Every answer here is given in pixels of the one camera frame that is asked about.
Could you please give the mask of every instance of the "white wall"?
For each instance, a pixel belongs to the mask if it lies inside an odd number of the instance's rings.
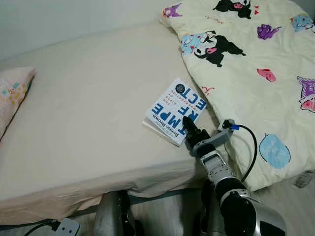
[[[0,0],[0,60],[91,32],[157,20],[178,0]],[[314,17],[315,0],[294,0]]]

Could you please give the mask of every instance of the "pink pillow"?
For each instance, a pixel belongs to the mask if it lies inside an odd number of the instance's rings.
[[[24,100],[34,75],[34,67],[0,71],[0,140]]]

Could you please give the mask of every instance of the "cartoon print blanket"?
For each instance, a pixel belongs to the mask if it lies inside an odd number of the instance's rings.
[[[315,33],[305,12],[288,0],[185,0],[162,16],[218,119],[255,133],[248,187],[315,169]],[[226,148],[244,174],[250,134],[235,131]]]

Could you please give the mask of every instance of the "book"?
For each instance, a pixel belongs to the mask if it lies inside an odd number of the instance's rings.
[[[197,92],[177,78],[146,111],[142,123],[179,147],[186,136],[183,117],[195,122],[206,106]]]

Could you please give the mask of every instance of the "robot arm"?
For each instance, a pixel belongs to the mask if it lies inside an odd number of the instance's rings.
[[[286,226],[282,217],[252,197],[251,192],[233,174],[215,147],[224,144],[232,135],[230,125],[223,123],[223,130],[210,137],[206,130],[198,129],[193,121],[184,117],[187,143],[192,153],[200,159],[214,184],[214,192],[228,236],[285,236]]]

